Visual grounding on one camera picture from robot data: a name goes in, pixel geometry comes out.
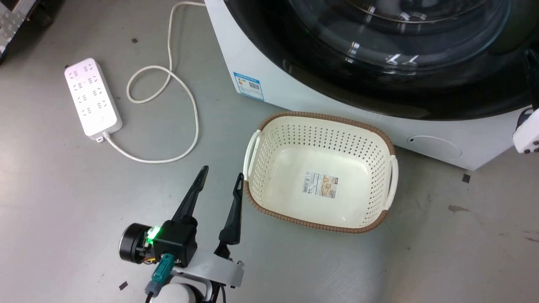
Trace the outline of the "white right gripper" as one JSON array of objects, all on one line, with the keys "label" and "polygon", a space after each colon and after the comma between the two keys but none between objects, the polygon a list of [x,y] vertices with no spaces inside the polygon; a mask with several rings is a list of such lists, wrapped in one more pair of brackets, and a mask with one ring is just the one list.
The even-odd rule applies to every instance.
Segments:
[{"label": "white right gripper", "polygon": [[539,152],[539,54],[527,49],[524,58],[532,108],[520,113],[512,140],[518,153],[531,154]]}]

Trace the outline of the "black and grey left gripper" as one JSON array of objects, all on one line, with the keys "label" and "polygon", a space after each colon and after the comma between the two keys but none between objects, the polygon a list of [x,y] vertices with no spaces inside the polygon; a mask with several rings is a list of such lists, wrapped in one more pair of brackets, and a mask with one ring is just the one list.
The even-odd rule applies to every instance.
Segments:
[{"label": "black and grey left gripper", "polygon": [[228,246],[241,240],[241,218],[244,191],[244,174],[239,173],[233,190],[233,202],[227,221],[219,233],[219,244],[214,252],[197,250],[196,219],[194,209],[198,195],[203,190],[209,166],[204,165],[188,189],[172,220],[162,226],[145,226],[133,223],[128,226],[119,244],[120,258],[132,263],[154,259],[158,266],[164,264],[165,274],[185,275],[216,284],[240,287],[244,277],[243,263],[230,258]]}]

